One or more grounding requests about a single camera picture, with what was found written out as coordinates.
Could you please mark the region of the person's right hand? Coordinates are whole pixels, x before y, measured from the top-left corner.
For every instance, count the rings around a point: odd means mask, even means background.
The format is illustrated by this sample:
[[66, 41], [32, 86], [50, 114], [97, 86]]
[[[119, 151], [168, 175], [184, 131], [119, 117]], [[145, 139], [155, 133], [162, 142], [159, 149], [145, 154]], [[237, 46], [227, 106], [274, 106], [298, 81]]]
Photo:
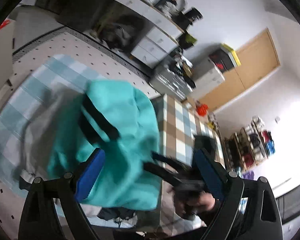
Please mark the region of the person's right hand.
[[195, 209], [198, 213], [210, 212], [216, 204], [216, 199], [210, 193], [201, 192], [198, 197], [194, 198], [180, 198], [174, 191], [170, 188], [169, 193], [173, 194], [173, 203], [175, 213], [183, 218], [186, 214], [185, 206], [190, 206]]

